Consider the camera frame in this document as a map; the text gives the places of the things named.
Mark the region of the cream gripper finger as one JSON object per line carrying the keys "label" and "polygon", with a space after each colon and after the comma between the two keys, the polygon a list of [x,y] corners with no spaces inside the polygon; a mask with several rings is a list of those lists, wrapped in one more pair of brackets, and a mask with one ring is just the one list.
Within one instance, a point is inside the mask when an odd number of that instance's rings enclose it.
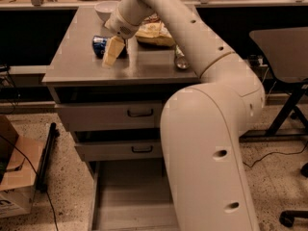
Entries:
{"label": "cream gripper finger", "polygon": [[121,52],[125,47],[125,42],[123,38],[114,36],[107,40],[105,47],[105,53],[103,55],[102,65],[103,66],[113,66],[116,59],[119,57]]}

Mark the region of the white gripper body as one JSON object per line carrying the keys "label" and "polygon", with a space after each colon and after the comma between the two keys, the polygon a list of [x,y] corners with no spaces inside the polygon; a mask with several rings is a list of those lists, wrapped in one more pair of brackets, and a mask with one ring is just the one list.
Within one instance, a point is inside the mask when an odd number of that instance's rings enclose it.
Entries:
{"label": "white gripper body", "polygon": [[114,36],[122,39],[130,39],[136,33],[136,27],[128,23],[120,14],[118,9],[115,9],[104,26]]}

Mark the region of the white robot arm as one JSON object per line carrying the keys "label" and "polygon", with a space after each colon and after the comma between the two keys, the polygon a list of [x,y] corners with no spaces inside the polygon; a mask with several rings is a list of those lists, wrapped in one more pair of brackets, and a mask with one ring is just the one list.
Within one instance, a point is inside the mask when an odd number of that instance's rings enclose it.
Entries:
{"label": "white robot arm", "polygon": [[107,22],[131,38],[156,13],[199,84],[183,88],[161,114],[161,144],[181,231],[260,231],[239,138],[265,104],[247,63],[180,0],[121,0]]}

